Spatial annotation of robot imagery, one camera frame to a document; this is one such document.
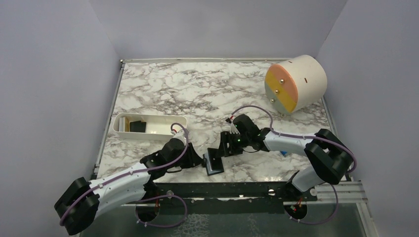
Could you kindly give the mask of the black card holder blue sleeves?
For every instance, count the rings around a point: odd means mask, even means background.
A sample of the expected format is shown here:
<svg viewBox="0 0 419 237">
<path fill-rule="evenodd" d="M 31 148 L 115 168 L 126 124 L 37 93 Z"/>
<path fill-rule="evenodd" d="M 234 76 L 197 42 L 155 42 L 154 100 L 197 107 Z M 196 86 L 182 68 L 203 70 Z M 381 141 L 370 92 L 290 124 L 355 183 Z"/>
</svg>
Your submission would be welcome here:
<svg viewBox="0 0 419 237">
<path fill-rule="evenodd" d="M 204 167 L 206 168 L 207 175 L 212 176 L 224 172 L 224 166 L 221 157 L 217 157 L 217 149 L 207 148 L 207 152 L 203 154 Z"/>
</svg>

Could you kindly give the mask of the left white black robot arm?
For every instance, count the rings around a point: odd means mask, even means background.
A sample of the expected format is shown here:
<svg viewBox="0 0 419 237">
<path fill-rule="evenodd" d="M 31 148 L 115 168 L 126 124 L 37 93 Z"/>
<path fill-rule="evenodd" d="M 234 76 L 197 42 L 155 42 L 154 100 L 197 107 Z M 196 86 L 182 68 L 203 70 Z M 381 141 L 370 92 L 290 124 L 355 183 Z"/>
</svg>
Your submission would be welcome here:
<svg viewBox="0 0 419 237">
<path fill-rule="evenodd" d="M 59 224 L 69 235 L 78 234 L 98 216 L 116 207 L 139 200 L 151 202 L 160 194 L 154 180 L 170 173 L 172 168 L 193 168 L 203 161 L 192 143 L 172 138 L 161 150 L 121 172 L 90 181 L 78 178 L 54 205 Z"/>
</svg>

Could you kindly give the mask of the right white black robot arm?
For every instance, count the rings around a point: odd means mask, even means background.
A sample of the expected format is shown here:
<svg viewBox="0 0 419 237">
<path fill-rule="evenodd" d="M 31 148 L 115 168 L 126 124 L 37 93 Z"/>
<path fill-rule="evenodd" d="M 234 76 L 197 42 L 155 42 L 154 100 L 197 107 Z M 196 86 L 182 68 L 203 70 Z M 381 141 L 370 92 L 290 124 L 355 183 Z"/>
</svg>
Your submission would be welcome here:
<svg viewBox="0 0 419 237">
<path fill-rule="evenodd" d="M 230 130 L 220 134 L 219 148 L 210 154 L 213 160 L 241 155 L 246 147 L 256 151 L 287 152 L 305 156 L 310 166 L 296 172 L 286 183 L 286 197 L 297 201 L 314 186 L 336 185 L 355 166 L 352 152 L 329 130 L 313 134 L 285 134 L 271 128 L 260 129 L 246 115 L 229 120 Z"/>
</svg>

